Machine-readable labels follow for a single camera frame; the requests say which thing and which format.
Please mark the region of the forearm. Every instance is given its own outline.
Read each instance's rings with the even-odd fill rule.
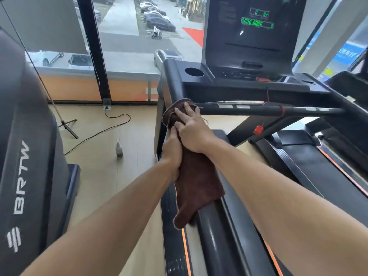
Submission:
[[[162,161],[35,260],[22,276],[119,275],[173,177]]]
[[[365,273],[368,229],[357,220],[223,140],[209,144],[205,154],[294,275]]]

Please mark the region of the treadmill belt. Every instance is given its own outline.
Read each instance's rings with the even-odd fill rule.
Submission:
[[[301,182],[306,189],[324,197],[368,227],[367,197],[317,148],[292,145],[283,149],[310,180]]]

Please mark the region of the black car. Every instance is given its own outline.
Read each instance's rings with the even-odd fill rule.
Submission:
[[[93,1],[105,5],[112,5],[114,3],[114,0],[93,0]]]
[[[167,19],[164,19],[162,17],[147,18],[147,27],[153,29],[154,26],[163,31],[175,32],[176,30],[176,27],[172,25]]]
[[[159,8],[157,7],[150,7],[150,6],[147,6],[147,7],[143,7],[140,9],[140,12],[146,12],[146,11],[158,11],[159,13],[161,13],[162,15],[166,16],[166,12],[160,10]]]

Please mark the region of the spray bottle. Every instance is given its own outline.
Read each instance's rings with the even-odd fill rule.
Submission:
[[[116,156],[118,158],[122,158],[123,154],[122,154],[122,147],[120,146],[119,140],[116,140],[116,147],[115,147],[115,151],[116,151]]]

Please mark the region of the brown towel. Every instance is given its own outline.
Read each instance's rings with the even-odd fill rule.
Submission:
[[[190,99],[176,101],[162,116],[162,122],[168,129],[171,129],[176,121],[184,123],[174,112],[177,107],[186,113],[184,102],[195,110],[196,105]],[[216,168],[209,158],[188,150],[183,144],[182,150],[182,164],[175,181],[178,213],[174,218],[174,226],[178,229],[184,228],[196,211],[225,195]]]

